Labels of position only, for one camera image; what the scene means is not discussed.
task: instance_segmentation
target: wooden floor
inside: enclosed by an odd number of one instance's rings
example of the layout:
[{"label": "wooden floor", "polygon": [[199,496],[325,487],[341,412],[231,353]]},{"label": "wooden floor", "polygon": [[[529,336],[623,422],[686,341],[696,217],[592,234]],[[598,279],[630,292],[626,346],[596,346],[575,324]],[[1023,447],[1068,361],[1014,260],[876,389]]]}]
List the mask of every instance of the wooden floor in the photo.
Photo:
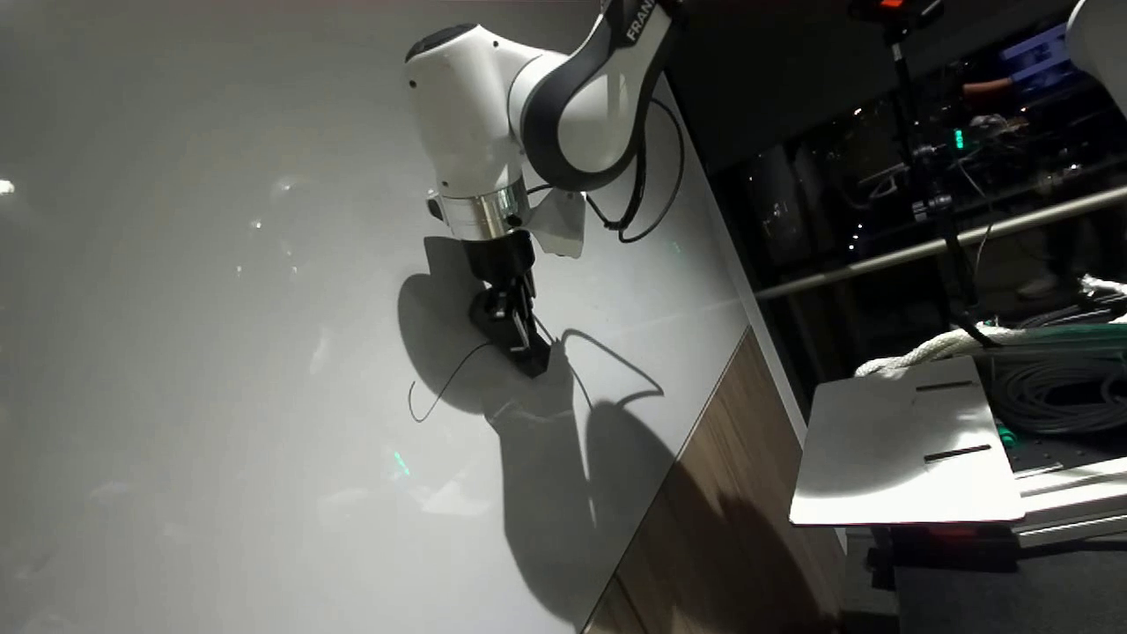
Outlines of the wooden floor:
[{"label": "wooden floor", "polygon": [[798,447],[745,333],[589,634],[831,630],[840,548],[785,520]]}]

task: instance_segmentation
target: robotic arm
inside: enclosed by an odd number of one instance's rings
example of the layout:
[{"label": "robotic arm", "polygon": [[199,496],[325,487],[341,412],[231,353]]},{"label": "robotic arm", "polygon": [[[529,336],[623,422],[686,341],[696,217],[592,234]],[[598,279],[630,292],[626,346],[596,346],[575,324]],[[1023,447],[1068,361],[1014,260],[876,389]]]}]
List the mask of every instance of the robotic arm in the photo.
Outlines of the robotic arm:
[{"label": "robotic arm", "polygon": [[466,244],[483,281],[467,309],[476,327],[529,375],[545,369],[549,346],[533,316],[523,160],[557,190],[616,178],[639,143],[680,14],[675,0],[610,0],[569,57],[477,23],[433,31],[403,57],[408,98],[435,169],[427,206]]}]

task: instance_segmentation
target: white robotic arm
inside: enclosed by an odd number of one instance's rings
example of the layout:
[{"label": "white robotic arm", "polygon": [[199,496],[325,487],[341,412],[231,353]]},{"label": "white robotic arm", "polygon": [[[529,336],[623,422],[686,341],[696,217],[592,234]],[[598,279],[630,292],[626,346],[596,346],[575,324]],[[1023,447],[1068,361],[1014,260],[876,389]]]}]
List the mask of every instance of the white robotic arm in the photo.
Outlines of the white robotic arm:
[{"label": "white robotic arm", "polygon": [[523,372],[545,369],[533,316],[523,160],[557,190],[616,178],[639,140],[675,0],[610,0],[589,39],[549,53],[457,23],[408,50],[408,96],[435,169],[429,214],[466,244],[483,281],[477,332]]}]

